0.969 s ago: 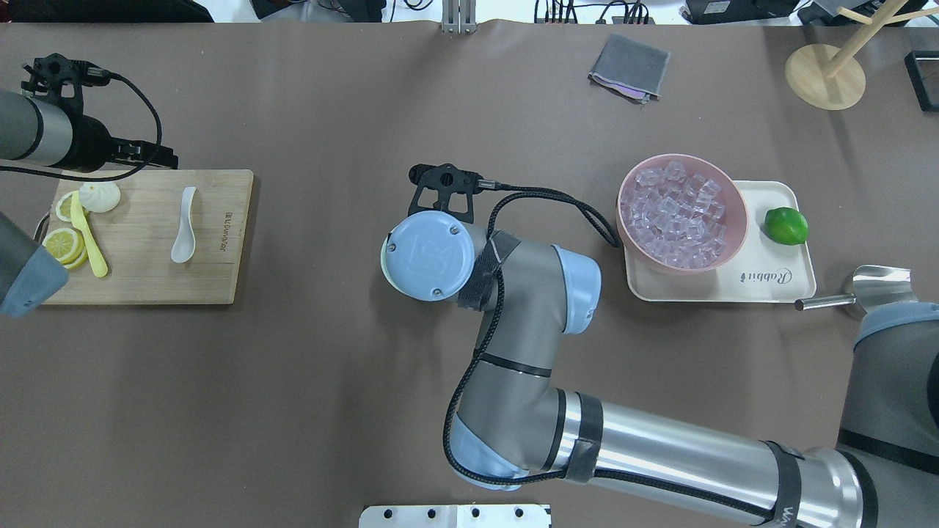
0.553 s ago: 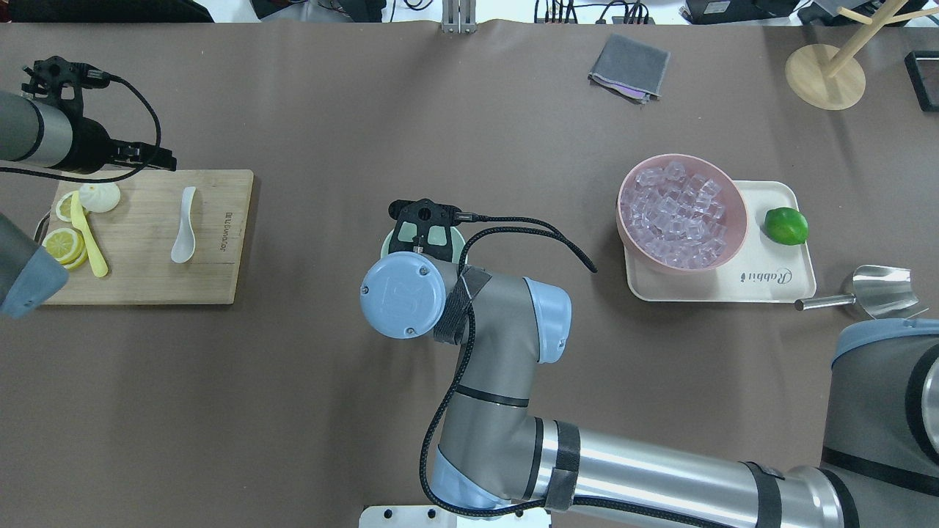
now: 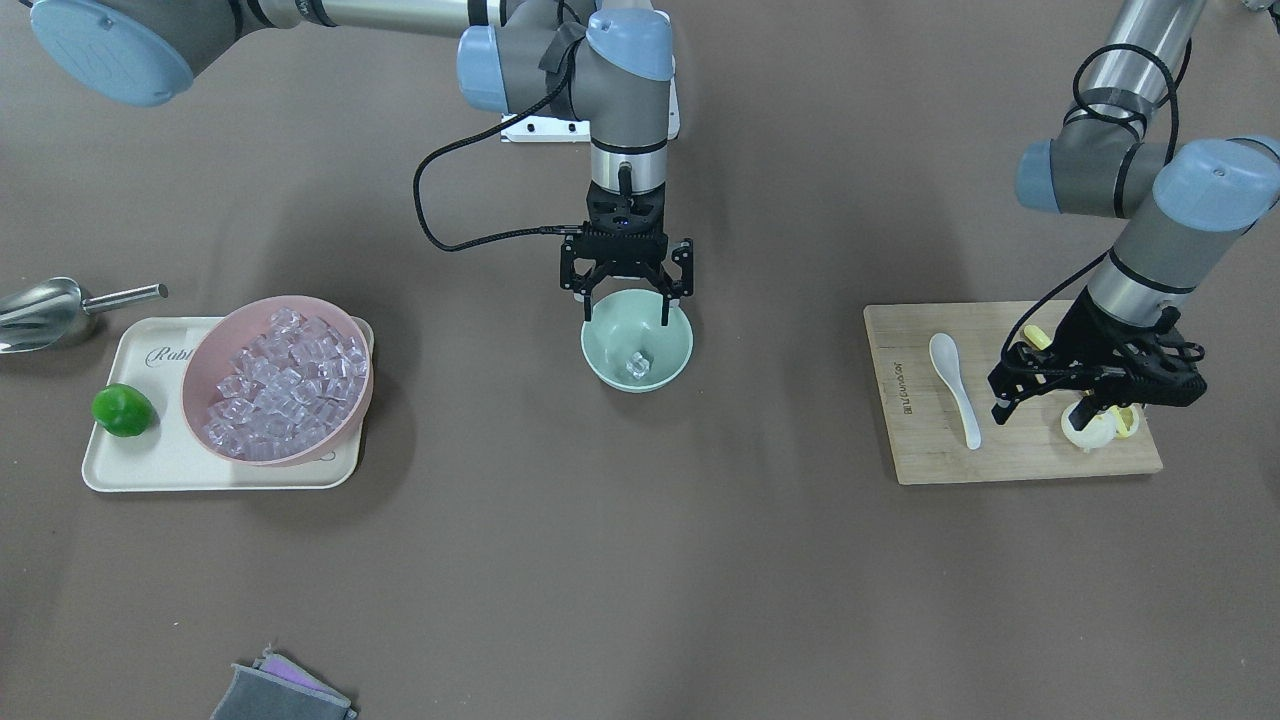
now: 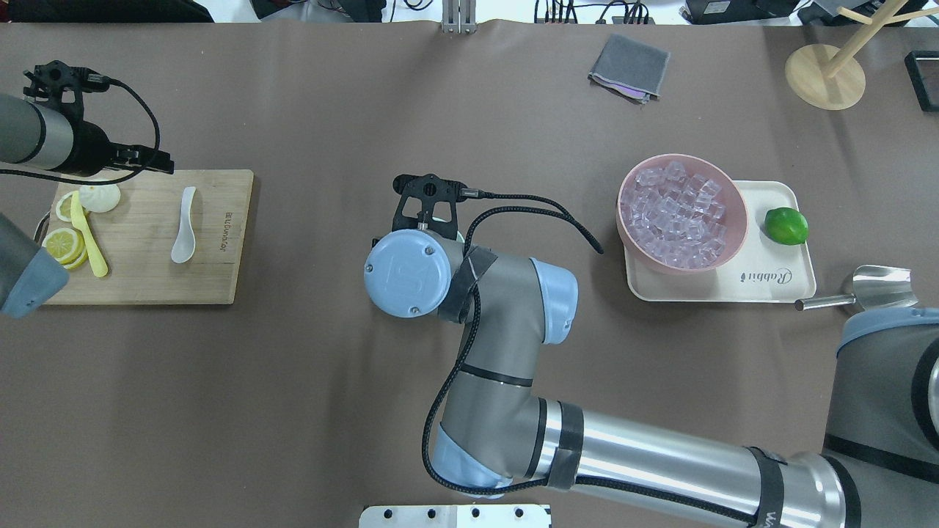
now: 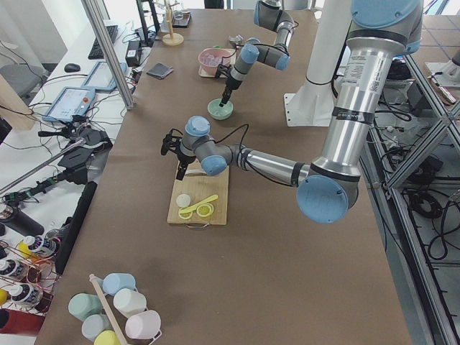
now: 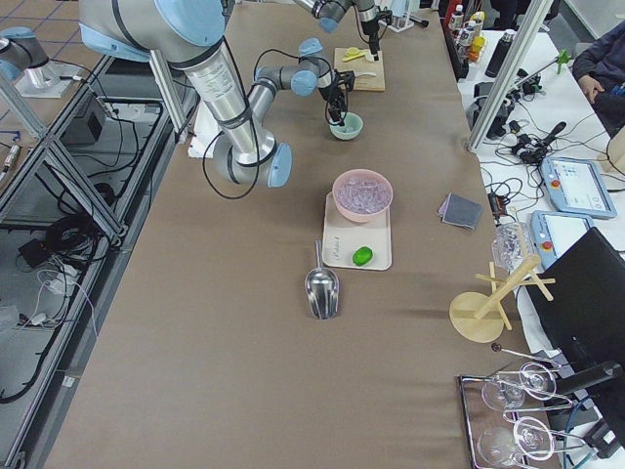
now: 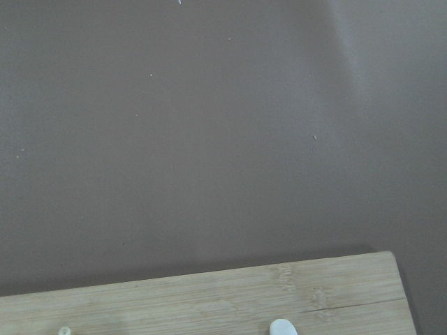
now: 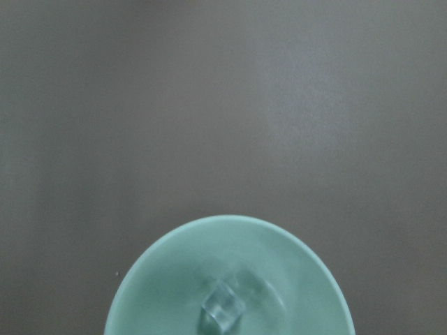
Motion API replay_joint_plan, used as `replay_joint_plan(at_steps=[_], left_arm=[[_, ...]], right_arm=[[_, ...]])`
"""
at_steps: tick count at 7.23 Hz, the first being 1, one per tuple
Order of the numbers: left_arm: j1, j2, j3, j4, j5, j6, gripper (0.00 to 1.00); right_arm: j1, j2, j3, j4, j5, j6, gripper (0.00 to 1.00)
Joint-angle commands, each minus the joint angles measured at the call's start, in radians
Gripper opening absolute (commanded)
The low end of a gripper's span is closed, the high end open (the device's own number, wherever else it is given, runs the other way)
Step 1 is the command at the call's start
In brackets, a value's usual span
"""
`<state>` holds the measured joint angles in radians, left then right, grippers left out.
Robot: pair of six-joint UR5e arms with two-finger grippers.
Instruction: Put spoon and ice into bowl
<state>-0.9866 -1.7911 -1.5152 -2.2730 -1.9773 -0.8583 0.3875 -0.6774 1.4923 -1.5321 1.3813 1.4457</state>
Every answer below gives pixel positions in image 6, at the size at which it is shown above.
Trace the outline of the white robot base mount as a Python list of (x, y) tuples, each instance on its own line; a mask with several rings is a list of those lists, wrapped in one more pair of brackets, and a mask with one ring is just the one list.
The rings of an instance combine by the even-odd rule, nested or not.
[(195, 116), (192, 136), (187, 149), (190, 158), (212, 157), (212, 151), (207, 150), (208, 145), (220, 132), (217, 120), (213, 117), (209, 107), (200, 102)]

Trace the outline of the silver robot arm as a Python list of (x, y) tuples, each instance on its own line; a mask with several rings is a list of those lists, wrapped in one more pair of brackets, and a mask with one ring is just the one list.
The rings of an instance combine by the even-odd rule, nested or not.
[(362, 40), (367, 44), (373, 61), (379, 61), (380, 22), (386, 25), (392, 23), (391, 9), (381, 8), (373, 0), (295, 0), (294, 3), (310, 13), (317, 20), (317, 24), (328, 33), (338, 27), (350, 8), (355, 9)]
[(263, 126), (277, 92), (298, 96), (319, 92), (329, 124), (344, 126), (350, 73), (339, 73), (315, 39), (299, 46), (294, 65), (261, 67), (244, 90), (225, 43), (226, 16), (219, 1), (82, 1), (79, 25), (83, 43), (118, 59), (146, 62), (161, 53), (185, 74), (219, 132), (205, 154), (227, 181), (253, 188), (286, 184), (292, 150)]

